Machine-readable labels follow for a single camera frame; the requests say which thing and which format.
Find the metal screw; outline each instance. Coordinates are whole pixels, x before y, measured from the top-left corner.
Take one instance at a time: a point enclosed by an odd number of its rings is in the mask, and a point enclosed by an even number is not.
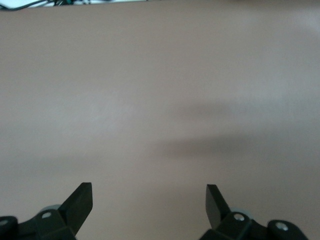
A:
[[[0,226],[4,226],[4,225],[6,225],[7,223],[8,223],[9,221],[8,220],[2,220],[2,221],[0,221]]]
[[[240,213],[236,213],[235,215],[233,215],[233,217],[235,218],[235,220],[237,221],[244,221],[245,217],[242,216]]]
[[[51,216],[51,212],[46,212],[46,213],[42,214],[43,219],[49,218],[50,216]]]
[[[278,222],[275,224],[275,226],[276,226],[278,229],[283,230],[283,231],[288,231],[288,229],[289,229],[287,225],[285,225],[283,222],[280,222],[280,221],[278,221]]]

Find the table surface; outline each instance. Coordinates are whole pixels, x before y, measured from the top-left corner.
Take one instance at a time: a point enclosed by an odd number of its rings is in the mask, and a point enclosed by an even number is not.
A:
[[[206,184],[320,239],[320,5],[0,12],[0,216],[92,182],[80,240],[197,240]]]

